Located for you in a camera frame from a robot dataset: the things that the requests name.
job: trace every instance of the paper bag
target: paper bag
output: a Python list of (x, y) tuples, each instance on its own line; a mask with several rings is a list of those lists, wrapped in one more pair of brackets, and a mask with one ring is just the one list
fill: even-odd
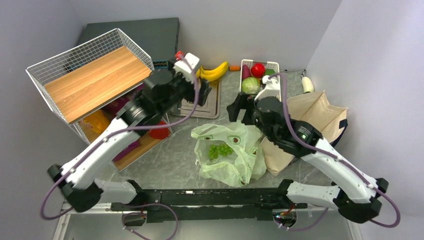
[[(333, 106), (327, 100), (326, 93), (316, 91), (287, 99), (288, 112), (295, 120), (305, 121), (322, 133), (322, 136), (334, 146), (347, 127), (347, 108)], [(278, 148), (266, 137), (261, 142), (266, 168), (277, 176), (294, 156)]]

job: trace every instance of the marble countertop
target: marble countertop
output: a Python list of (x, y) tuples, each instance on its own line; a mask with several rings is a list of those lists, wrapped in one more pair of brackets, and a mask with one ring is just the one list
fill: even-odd
[[(286, 73), (288, 97), (303, 93), (301, 72)], [(220, 115), (216, 119), (190, 118), (174, 126), (173, 134), (156, 145), (138, 160), (121, 172), (108, 166), (99, 179), (112, 182), (135, 180), (143, 189), (226, 189), (230, 186), (213, 179), (199, 176), (199, 166), (195, 165), (194, 148), (196, 139), (191, 138), (191, 130), (197, 126), (213, 123), (227, 125), (227, 105), (231, 104), (239, 91), (240, 72), (227, 72), (221, 79)], [(169, 115), (170, 122), (181, 117)], [(266, 172), (260, 179), (252, 179), (243, 188), (276, 188), (283, 179), (292, 179), (302, 184), (329, 186), (331, 180), (314, 166), (297, 160), (286, 167), (278, 176)]]

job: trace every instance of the yellow banana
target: yellow banana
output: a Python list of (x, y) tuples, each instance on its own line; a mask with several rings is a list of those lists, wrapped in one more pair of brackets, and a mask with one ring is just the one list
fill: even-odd
[(217, 68), (213, 70), (204, 70), (203, 66), (200, 66), (196, 72), (196, 77), (201, 77), (202, 79), (206, 79), (207, 81), (215, 81), (222, 77), (228, 70), (228, 62), (225, 61), (221, 63)]

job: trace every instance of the plastic bag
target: plastic bag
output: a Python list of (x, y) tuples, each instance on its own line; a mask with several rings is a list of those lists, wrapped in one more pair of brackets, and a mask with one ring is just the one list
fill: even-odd
[[(204, 124), (193, 128), (191, 137), (197, 139), (194, 153), (203, 178), (215, 179), (231, 187), (241, 187), (251, 179), (259, 179), (267, 170), (259, 146), (262, 133), (253, 125), (244, 125), (239, 121), (226, 126)], [(210, 160), (210, 145), (222, 143), (228, 144), (234, 152)]]

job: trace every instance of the cabbage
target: cabbage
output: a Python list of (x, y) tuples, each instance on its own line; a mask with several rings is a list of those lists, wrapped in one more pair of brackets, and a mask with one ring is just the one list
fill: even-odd
[(247, 94), (257, 94), (260, 90), (259, 80), (255, 77), (248, 77), (241, 82), (241, 91)]

